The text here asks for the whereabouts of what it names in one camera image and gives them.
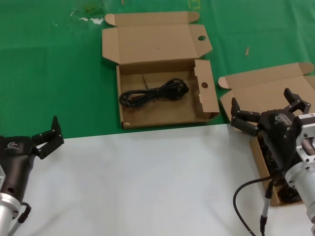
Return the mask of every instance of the box flap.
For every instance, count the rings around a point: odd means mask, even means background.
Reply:
[[[270,81],[302,76],[311,73],[313,70],[314,66],[312,63],[292,63],[227,75],[219,78],[219,85],[225,89],[236,89]]]
[[[113,62],[120,63],[117,28],[102,31],[102,55]]]
[[[105,21],[118,27],[188,24],[199,19],[196,11],[106,14]]]
[[[182,12],[167,13],[166,15],[172,14],[183,15]],[[187,20],[183,21],[183,17],[180,18],[180,22],[185,22],[185,24],[104,29],[102,32],[103,57],[119,64],[197,59],[211,51],[212,46],[205,27],[203,25],[186,24],[189,19],[187,17]]]
[[[205,113],[219,113],[216,89],[213,82],[210,61],[195,60],[195,76],[198,79],[200,103]]]

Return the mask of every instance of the cardboard box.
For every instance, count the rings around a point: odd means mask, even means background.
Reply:
[[[212,50],[203,25],[190,25],[198,12],[107,14],[115,28],[102,32],[103,57],[118,63],[118,96],[134,89],[157,88],[180,78],[189,92],[177,101],[156,100],[140,108],[119,104],[123,128],[207,122],[219,114],[210,62]]]
[[[250,145],[251,145],[251,149],[252,149],[252,155],[254,156],[260,177],[261,178],[268,177],[270,174],[269,174],[267,165],[265,163],[265,159],[263,157],[263,154],[261,152],[258,138],[253,137],[253,139],[250,141]],[[264,181],[262,183],[265,190],[268,187],[268,183],[269,183],[269,181]],[[271,206],[273,206],[273,207],[282,206],[283,207],[283,206],[291,206],[291,205],[303,203],[302,201],[298,201],[296,203],[284,203],[284,202],[282,202],[281,199],[278,197],[278,194],[277,194],[281,188],[282,188],[282,186],[273,187],[272,198],[270,201]]]
[[[220,98],[222,106],[231,120],[231,101],[236,97],[244,111],[265,112],[283,109],[288,105],[284,89],[311,104],[310,113],[315,113],[315,76],[305,76],[314,70],[311,63],[293,63],[253,70],[219,78],[219,85],[231,89]]]

